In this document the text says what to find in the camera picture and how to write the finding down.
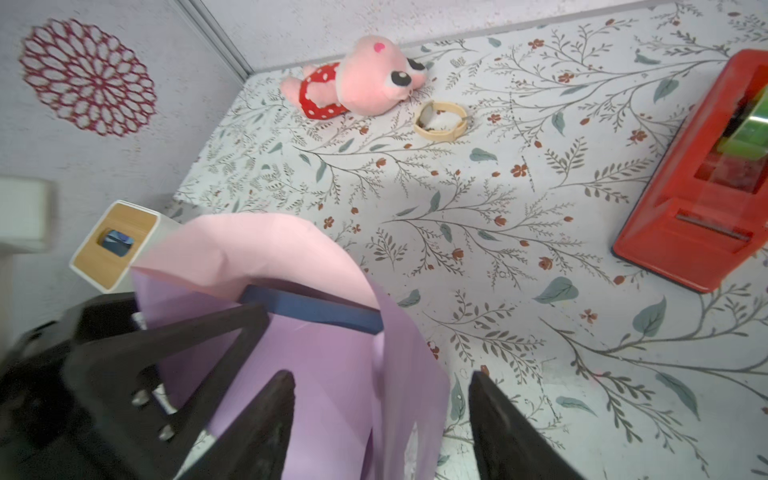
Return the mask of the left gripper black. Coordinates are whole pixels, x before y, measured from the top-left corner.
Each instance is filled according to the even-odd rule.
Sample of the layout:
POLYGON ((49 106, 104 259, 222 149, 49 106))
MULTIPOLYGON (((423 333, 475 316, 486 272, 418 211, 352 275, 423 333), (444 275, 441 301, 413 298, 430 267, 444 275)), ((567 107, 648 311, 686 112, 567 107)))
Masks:
POLYGON ((23 334, 1 363, 4 479, 171 479, 269 326, 259 305, 154 329, 131 293, 82 302, 23 334), (163 364, 226 345, 185 401, 163 364))

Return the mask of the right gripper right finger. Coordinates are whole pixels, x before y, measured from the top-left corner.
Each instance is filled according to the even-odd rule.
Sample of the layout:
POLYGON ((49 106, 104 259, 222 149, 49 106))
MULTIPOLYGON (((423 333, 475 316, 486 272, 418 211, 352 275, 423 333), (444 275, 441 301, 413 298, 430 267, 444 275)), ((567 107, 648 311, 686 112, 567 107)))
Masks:
POLYGON ((472 375, 468 407, 473 449, 482 480, 581 477, 481 371, 472 375))

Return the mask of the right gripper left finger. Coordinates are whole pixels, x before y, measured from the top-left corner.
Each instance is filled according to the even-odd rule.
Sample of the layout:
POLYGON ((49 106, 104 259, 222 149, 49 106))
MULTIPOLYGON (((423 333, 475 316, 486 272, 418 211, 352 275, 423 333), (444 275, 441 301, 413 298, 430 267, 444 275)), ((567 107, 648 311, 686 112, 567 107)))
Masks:
POLYGON ((295 380, 278 371, 183 479, 279 479, 295 409, 295 380))

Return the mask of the pink wrapping paper sheet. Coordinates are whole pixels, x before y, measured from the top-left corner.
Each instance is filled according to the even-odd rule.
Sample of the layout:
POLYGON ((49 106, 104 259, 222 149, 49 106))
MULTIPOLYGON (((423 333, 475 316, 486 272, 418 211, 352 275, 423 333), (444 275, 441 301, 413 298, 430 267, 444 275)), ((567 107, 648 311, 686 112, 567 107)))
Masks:
POLYGON ((235 308, 249 285, 368 307, 376 335, 270 313, 208 432, 222 436, 275 373, 295 379, 286 479, 431 479, 450 381, 408 314, 313 223, 287 214, 191 220, 133 264, 150 328, 235 308))

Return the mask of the blue gift box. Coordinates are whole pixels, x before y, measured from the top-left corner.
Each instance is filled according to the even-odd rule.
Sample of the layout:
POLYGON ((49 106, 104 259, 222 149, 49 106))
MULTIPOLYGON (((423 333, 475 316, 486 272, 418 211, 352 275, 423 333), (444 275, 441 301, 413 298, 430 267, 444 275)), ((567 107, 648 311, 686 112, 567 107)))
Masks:
POLYGON ((249 285, 241 304, 260 304, 269 313, 306 322, 342 327, 376 335, 384 330, 378 310, 315 298, 284 290, 249 285))

